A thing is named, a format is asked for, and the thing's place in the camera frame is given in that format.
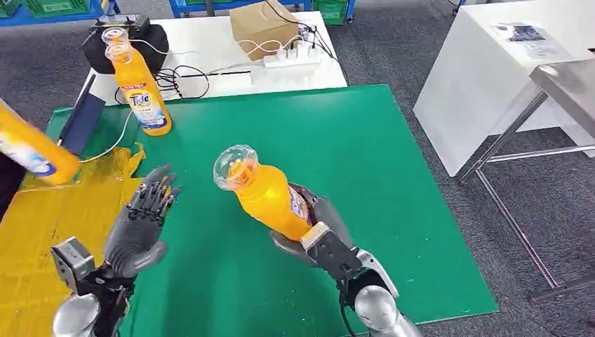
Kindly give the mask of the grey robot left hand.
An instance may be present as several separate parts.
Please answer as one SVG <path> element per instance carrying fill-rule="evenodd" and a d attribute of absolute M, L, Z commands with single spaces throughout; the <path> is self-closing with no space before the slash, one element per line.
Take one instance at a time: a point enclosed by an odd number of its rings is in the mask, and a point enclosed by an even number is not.
<path fill-rule="evenodd" d="M 157 166 L 116 217 L 104 247 L 105 263 L 116 277 L 136 277 L 166 255 L 168 246 L 159 236 L 182 190 L 172 186 L 175 179 L 170 164 Z"/>

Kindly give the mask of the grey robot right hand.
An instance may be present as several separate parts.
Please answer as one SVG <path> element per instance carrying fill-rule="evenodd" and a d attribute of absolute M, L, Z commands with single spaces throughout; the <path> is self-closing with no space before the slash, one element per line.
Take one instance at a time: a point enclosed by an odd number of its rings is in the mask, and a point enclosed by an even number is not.
<path fill-rule="evenodd" d="M 312 221 L 313 225 L 322 221 L 341 239 L 341 241 L 348 248 L 352 249 L 354 247 L 353 239 L 347 226 L 345 225 L 345 222 L 340 217 L 336 208 L 326 197 L 314 194 L 306 187 L 301 185 L 289 183 L 289 186 L 306 201 L 307 208 L 309 210 L 309 219 Z M 278 250 L 283 251 L 284 253 L 287 253 L 298 260 L 301 260 L 309 267 L 318 267 L 318 265 L 307 256 L 300 242 L 289 240 L 283 234 L 274 230 L 269 231 L 269 236 Z"/>

